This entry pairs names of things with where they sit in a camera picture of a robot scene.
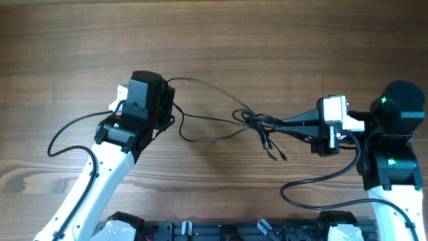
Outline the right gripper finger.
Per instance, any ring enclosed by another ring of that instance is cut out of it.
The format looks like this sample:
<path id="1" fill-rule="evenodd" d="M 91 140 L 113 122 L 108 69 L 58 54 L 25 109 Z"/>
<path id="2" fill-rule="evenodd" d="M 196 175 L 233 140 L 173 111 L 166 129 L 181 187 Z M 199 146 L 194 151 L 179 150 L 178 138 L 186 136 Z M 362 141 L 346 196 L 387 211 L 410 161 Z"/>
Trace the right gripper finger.
<path id="1" fill-rule="evenodd" d="M 315 108 L 297 116 L 282 119 L 282 122 L 285 125 L 317 125 L 320 120 L 320 112 Z"/>
<path id="2" fill-rule="evenodd" d="M 317 143 L 326 140 L 321 126 L 282 126 L 272 129 L 273 133 L 283 133 L 295 137 L 305 143 Z"/>

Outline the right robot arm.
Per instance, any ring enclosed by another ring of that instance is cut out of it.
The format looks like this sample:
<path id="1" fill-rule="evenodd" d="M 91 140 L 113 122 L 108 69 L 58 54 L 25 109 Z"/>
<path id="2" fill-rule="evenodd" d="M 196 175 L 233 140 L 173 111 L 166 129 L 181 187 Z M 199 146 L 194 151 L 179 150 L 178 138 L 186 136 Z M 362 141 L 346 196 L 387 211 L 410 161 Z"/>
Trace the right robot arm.
<path id="1" fill-rule="evenodd" d="M 367 112 L 348 109 L 345 96 L 327 96 L 301 115 L 277 120 L 274 131 L 310 144 L 321 157 L 354 149 L 355 157 L 344 169 L 311 179 L 289 182 L 281 197 L 293 206 L 320 212 L 321 223 L 313 238 L 366 240 L 368 232 L 343 207 L 372 204 L 381 240 L 426 240 L 423 212 L 423 179 L 411 145 L 413 132 L 423 122 L 425 96 L 412 82 L 395 80 Z M 310 206 L 290 199 L 285 191 L 318 183 L 356 168 L 368 197 L 327 206 Z"/>

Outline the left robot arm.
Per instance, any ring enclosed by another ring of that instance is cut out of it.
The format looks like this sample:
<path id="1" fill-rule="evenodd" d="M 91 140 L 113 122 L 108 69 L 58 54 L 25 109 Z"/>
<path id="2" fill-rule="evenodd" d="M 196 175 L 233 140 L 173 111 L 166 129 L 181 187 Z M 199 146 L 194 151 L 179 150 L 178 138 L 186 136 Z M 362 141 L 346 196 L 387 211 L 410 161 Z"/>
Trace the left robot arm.
<path id="1" fill-rule="evenodd" d="M 64 202 L 36 240 L 89 240 L 118 184 L 134 167 L 141 153 L 175 121 L 172 115 L 175 89 L 160 75 L 146 70 L 132 73 L 126 96 L 104 112 L 91 148 L 81 145 L 68 151 L 88 154 L 86 166 Z"/>

